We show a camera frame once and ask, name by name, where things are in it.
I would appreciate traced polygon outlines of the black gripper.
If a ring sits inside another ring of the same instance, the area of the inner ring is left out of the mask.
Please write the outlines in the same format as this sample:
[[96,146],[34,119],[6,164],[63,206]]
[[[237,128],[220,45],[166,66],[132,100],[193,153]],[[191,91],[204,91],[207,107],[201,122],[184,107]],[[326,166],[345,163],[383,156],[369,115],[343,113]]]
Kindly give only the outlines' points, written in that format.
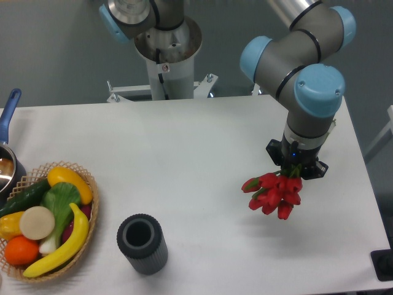
[[298,141],[289,143],[285,138],[281,141],[272,139],[266,146],[267,153],[275,165],[284,171],[300,166],[300,177],[305,180],[323,178],[329,169],[329,166],[318,158],[320,149],[320,146],[303,149]]

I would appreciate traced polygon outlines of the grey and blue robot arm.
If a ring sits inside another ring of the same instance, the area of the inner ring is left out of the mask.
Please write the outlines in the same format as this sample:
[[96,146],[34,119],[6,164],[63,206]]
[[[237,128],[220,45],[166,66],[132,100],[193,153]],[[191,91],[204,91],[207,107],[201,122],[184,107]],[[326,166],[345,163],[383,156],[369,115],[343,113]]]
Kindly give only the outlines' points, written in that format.
[[[348,9],[322,1],[271,1],[270,6],[288,35],[279,41],[254,38],[239,66],[287,109],[282,140],[267,146],[274,164],[298,168],[303,179],[321,178],[328,167],[318,154],[345,92],[342,74],[323,60],[354,39],[356,21]],[[154,100],[195,97],[194,58],[202,36],[182,1],[105,1],[99,14],[116,40],[133,41],[145,59]]]

